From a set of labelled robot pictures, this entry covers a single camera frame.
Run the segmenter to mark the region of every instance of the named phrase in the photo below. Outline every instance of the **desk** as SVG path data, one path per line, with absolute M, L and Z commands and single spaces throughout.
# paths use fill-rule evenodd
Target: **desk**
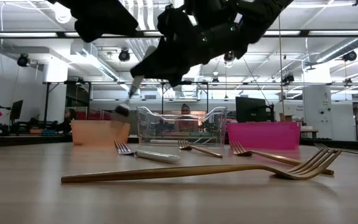
M 317 138 L 317 129 L 301 129 L 301 133 L 311 133 L 311 138 L 316 139 Z
M 261 157 L 223 159 L 177 147 L 144 147 L 182 157 L 181 166 L 271 164 Z M 303 159 L 316 152 L 301 146 Z M 127 182 L 60 184 L 62 175 L 177 166 L 114 149 L 71 143 L 0 147 L 0 224 L 353 224 L 358 223 L 358 156 L 342 154 L 335 178 L 276 179 L 266 171 Z

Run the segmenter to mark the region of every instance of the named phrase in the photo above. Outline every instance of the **clear plastic bin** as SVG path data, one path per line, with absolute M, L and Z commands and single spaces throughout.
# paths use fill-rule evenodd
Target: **clear plastic bin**
M 158 114 L 137 107 L 139 144 L 177 145 L 179 139 L 192 144 L 223 147 L 227 108 L 218 106 L 205 115 Z

